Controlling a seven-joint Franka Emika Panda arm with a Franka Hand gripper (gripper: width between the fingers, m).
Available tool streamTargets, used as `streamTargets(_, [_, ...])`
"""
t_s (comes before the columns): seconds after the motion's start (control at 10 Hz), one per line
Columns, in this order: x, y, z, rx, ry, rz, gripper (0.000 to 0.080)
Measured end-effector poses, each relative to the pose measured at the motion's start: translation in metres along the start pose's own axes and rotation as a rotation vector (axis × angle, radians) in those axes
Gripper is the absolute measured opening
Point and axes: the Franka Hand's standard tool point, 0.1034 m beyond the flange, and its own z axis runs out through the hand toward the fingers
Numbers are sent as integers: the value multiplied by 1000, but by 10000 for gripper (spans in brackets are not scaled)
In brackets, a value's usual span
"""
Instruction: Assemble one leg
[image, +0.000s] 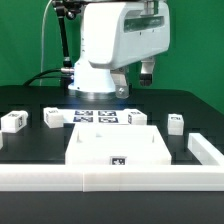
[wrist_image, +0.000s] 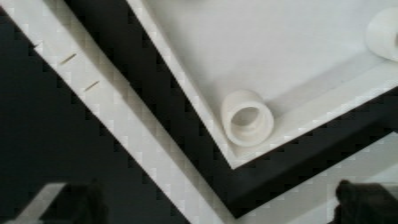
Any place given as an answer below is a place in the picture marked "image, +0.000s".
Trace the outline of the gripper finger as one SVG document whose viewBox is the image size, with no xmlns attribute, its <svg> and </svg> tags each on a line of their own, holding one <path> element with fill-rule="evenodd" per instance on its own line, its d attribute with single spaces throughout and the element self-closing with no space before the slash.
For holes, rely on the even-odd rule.
<svg viewBox="0 0 224 224">
<path fill-rule="evenodd" d="M 129 82 L 127 79 L 127 69 L 121 67 L 111 71 L 111 76 L 115 84 L 116 97 L 125 99 L 129 97 Z"/>
<path fill-rule="evenodd" d="M 149 57 L 141 61 L 141 71 L 139 75 L 141 86 L 150 86 L 152 84 L 154 66 L 154 57 Z"/>
</svg>

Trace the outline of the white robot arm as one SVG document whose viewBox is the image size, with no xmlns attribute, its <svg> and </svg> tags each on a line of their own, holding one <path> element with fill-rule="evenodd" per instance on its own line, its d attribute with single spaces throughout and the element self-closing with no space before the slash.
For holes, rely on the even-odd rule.
<svg viewBox="0 0 224 224">
<path fill-rule="evenodd" d="M 141 74 L 150 81 L 154 56 L 169 48 L 169 8 L 166 0 L 89 2 L 80 33 L 80 58 L 69 92 L 88 100 L 126 98 L 127 66 L 141 62 Z"/>
</svg>

